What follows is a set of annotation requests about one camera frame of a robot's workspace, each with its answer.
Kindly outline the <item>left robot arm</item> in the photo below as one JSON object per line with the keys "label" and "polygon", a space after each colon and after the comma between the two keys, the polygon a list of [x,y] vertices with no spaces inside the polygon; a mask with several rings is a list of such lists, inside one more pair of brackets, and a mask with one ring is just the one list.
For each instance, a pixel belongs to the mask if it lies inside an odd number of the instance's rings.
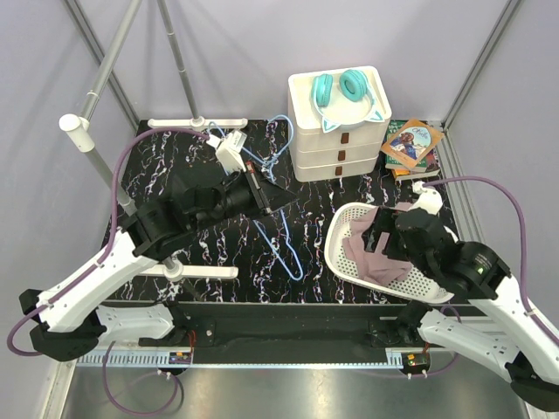
{"label": "left robot arm", "polygon": [[25,317],[37,323],[30,331],[30,354],[72,361],[112,341],[182,344],[189,325],[178,309],[159,303],[121,310],[103,301],[183,249],[198,232],[239,215],[269,216],[295,199],[251,164],[212,186],[191,186],[175,177],[162,196],[144,203],[112,231],[100,253],[73,275],[49,290],[20,295]]}

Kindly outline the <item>pink tank top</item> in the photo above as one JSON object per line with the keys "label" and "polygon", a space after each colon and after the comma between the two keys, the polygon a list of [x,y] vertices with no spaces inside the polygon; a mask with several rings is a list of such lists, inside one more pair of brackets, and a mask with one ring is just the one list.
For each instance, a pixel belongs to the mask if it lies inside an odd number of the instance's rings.
{"label": "pink tank top", "polygon": [[387,287],[392,281],[405,280],[412,265],[406,261],[388,259],[378,249],[372,252],[365,250],[362,234],[373,225],[376,214],[381,209],[382,207],[375,207],[351,221],[352,235],[342,240],[342,246],[346,258],[355,262],[360,280]]}

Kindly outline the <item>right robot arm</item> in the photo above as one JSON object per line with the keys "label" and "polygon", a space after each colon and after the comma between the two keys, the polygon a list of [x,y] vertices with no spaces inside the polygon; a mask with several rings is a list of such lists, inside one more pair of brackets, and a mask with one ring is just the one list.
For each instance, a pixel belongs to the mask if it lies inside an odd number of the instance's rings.
{"label": "right robot arm", "polygon": [[531,406],[558,410],[558,345],[528,316],[519,283],[489,247],[458,240],[424,209],[377,210],[362,234],[367,251],[412,264],[446,291],[481,310],[506,335],[491,338],[416,298],[389,330],[407,346],[445,347],[492,370]]}

